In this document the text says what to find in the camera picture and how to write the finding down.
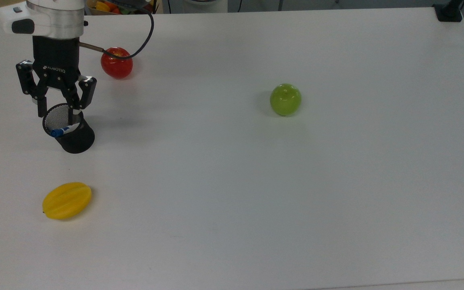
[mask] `green fruit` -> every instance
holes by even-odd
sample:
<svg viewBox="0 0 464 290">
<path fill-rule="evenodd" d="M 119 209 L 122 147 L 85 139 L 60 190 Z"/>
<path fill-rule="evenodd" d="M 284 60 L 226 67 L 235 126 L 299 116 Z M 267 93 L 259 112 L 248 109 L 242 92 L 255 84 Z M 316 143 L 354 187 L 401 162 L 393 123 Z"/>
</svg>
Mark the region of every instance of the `green fruit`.
<svg viewBox="0 0 464 290">
<path fill-rule="evenodd" d="M 301 102 L 300 91 L 291 84 L 278 85 L 269 98 L 272 109 L 281 116 L 296 112 Z"/>
</svg>

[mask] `yellow fruit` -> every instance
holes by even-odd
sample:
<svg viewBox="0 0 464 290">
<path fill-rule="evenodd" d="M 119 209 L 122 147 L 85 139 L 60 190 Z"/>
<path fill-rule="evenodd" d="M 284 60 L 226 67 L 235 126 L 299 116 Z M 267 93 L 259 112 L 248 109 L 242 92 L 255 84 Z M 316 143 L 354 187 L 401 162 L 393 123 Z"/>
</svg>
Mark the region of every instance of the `yellow fruit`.
<svg viewBox="0 0 464 290">
<path fill-rule="evenodd" d="M 110 7 L 108 7 L 108 5 L 103 2 L 97 2 L 96 10 L 110 12 Z"/>
<path fill-rule="evenodd" d="M 42 211 L 52 219 L 77 215 L 91 200 L 91 188 L 81 182 L 62 184 L 53 189 L 42 202 Z"/>
</svg>

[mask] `tabletop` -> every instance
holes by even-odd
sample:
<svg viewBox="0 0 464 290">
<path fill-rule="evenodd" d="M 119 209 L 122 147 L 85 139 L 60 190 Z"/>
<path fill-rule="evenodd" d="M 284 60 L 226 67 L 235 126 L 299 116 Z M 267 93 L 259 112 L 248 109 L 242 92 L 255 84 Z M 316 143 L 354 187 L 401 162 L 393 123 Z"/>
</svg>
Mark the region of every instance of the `tabletop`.
<svg viewBox="0 0 464 290">
<path fill-rule="evenodd" d="M 134 51 L 143 15 L 87 17 Z M 98 80 L 94 145 L 42 130 L 0 30 L 0 289 L 294 290 L 464 279 L 464 21 L 433 8 L 156 15 Z M 296 114 L 269 106 L 278 84 Z M 48 104 L 62 103 L 48 92 Z M 79 181 L 93 200 L 51 220 Z"/>
</svg>

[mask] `red fruit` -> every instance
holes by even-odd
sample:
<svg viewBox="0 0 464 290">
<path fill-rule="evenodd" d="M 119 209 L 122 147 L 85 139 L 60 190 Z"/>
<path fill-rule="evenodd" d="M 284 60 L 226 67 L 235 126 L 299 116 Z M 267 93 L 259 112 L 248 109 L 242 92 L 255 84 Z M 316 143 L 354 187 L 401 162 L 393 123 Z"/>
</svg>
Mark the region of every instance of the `red fruit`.
<svg viewBox="0 0 464 290">
<path fill-rule="evenodd" d="M 107 51 L 117 56 L 130 55 L 124 48 L 109 48 Z M 132 72 L 133 66 L 134 62 L 131 58 L 117 59 L 107 54 L 101 56 L 101 68 L 114 79 L 123 79 L 127 77 Z"/>
</svg>

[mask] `marker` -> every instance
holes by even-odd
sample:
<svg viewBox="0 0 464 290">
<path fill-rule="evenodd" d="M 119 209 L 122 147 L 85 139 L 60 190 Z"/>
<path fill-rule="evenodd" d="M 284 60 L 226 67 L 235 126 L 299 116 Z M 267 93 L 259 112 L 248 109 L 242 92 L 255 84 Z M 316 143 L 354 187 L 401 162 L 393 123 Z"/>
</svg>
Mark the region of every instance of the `marker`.
<svg viewBox="0 0 464 290">
<path fill-rule="evenodd" d="M 51 133 L 50 133 L 51 137 L 60 137 L 64 134 L 68 134 L 74 131 L 79 125 L 80 123 L 76 123 L 76 124 L 72 124 L 67 127 L 60 128 L 60 129 L 53 129 L 51 130 Z"/>
</svg>

